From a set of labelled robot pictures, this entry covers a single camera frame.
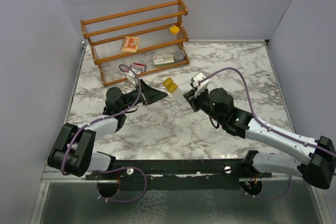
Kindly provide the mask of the yellow clear pill organizer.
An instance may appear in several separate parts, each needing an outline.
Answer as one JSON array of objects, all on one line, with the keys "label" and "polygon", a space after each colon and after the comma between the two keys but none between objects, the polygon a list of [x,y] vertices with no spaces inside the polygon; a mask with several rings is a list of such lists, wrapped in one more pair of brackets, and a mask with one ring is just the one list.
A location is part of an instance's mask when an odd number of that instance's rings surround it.
[{"label": "yellow clear pill organizer", "polygon": [[178,87],[172,78],[167,78],[164,80],[163,85],[176,102],[182,103],[185,101],[182,90]]}]

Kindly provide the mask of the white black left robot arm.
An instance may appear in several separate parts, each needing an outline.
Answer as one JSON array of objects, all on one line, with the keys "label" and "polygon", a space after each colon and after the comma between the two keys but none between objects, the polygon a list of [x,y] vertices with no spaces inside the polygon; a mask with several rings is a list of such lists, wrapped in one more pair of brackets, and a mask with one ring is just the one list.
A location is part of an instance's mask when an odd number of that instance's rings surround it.
[{"label": "white black left robot arm", "polygon": [[122,129],[127,119],[126,113],[132,113],[133,107],[140,103],[150,105],[167,96],[166,92],[151,88],[142,79],[129,93],[123,93],[117,87],[108,89],[106,105],[100,117],[82,126],[66,123],[61,127],[47,165],[64,175],[81,177],[86,172],[97,170],[102,178],[112,178],[116,172],[116,166],[111,163],[113,157],[94,153],[94,142]]}]

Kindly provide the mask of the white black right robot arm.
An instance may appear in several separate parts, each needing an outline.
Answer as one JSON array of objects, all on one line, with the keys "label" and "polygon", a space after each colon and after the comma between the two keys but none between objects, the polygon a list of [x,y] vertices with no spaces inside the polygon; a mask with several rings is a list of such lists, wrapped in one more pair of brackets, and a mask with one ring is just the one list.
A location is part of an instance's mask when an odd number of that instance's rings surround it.
[{"label": "white black right robot arm", "polygon": [[241,164],[246,177],[276,172],[301,177],[320,189],[330,188],[335,171],[335,147],[328,137],[305,137],[262,121],[235,107],[233,97],[223,88],[202,92],[192,89],[183,97],[194,112],[203,111],[208,115],[215,128],[220,127],[232,136],[261,142],[282,152],[275,156],[259,151],[247,155],[247,161]]}]

